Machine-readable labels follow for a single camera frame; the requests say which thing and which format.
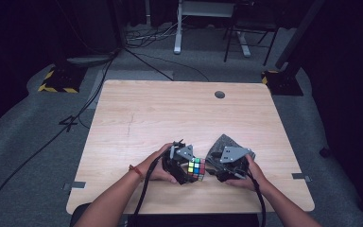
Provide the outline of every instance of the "wooden table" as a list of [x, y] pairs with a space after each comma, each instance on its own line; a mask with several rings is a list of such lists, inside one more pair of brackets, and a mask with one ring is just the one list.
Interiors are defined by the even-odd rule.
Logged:
[[[215, 97], [222, 91], [224, 98]], [[107, 80], [87, 138], [67, 211], [93, 201], [163, 144], [184, 139], [204, 158], [225, 133], [251, 148], [267, 178], [304, 211], [314, 209], [268, 88], [257, 83]], [[125, 214], [134, 212], [143, 184]], [[267, 211], [273, 209], [266, 201]], [[150, 182], [140, 214], [259, 213], [255, 193], [220, 183], [206, 174], [184, 185]]]

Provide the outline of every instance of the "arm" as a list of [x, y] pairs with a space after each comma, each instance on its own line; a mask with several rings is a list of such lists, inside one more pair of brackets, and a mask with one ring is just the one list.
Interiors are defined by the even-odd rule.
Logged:
[[[253, 178], [259, 183], [261, 193], [269, 203], [272, 205], [279, 219], [284, 226], [320, 226], [313, 218], [305, 213], [302, 208], [296, 205], [281, 191], [279, 191], [268, 179], [265, 177], [261, 168], [252, 160], [249, 155], [246, 155], [249, 161], [249, 169]], [[228, 180], [226, 184], [245, 187], [251, 191], [255, 191], [251, 179], [247, 180]]]
[[[137, 168], [143, 173], [144, 177], [147, 174], [149, 165], [155, 158], [160, 156], [172, 144], [166, 144], [160, 150], [149, 155], [144, 162], [139, 164]], [[158, 162], [155, 167], [151, 180], [166, 180], [176, 183], [176, 179], [165, 172], [162, 168], [162, 162]], [[126, 205], [131, 198], [134, 190], [141, 182], [140, 175], [135, 171], [127, 172], [119, 181], [105, 190], [98, 196], [87, 208], [84, 214], [76, 224], [80, 226], [116, 226]]]

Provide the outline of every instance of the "desk leg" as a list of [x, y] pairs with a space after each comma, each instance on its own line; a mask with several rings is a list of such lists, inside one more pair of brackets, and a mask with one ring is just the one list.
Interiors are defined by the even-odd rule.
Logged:
[[175, 49], [173, 52], [175, 54], [181, 54], [182, 52], [182, 0], [179, 0], [178, 7], [178, 29], [176, 31]]
[[244, 32], [237, 31], [237, 38], [240, 42], [241, 49], [243, 50], [244, 57], [248, 58], [251, 56], [249, 47], [247, 46], [246, 38], [244, 38]]

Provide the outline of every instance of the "forearm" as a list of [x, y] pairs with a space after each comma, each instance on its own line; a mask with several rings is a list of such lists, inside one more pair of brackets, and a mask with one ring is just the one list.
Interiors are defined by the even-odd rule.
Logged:
[[286, 197], [273, 184], [269, 183], [263, 195], [272, 205], [284, 226], [320, 226], [302, 208]]
[[126, 173], [89, 205], [76, 226], [113, 226], [117, 224], [140, 182], [140, 176], [135, 172]]

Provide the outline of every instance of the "desk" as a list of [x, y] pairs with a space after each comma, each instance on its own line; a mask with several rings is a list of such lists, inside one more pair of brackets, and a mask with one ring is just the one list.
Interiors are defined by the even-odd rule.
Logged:
[[[215, 92], [225, 93], [216, 98]], [[204, 158], [222, 134], [256, 153], [264, 174], [303, 210], [314, 208], [285, 129], [264, 84], [107, 80], [80, 160], [67, 211], [93, 201], [164, 143], [179, 141]], [[134, 212], [143, 184], [126, 207]], [[267, 211], [272, 211], [266, 201]], [[206, 174], [183, 185], [150, 182], [141, 214], [259, 213], [254, 192], [220, 183]]]
[[[178, 28], [176, 31], [176, 40], [174, 53], [182, 52], [182, 16], [209, 16], [209, 17], [232, 17], [234, 3], [216, 3], [216, 2], [192, 2], [179, 0], [178, 7]], [[249, 47], [245, 45], [246, 39], [243, 32], [237, 32], [238, 41], [241, 43], [241, 49], [245, 57], [250, 57]]]

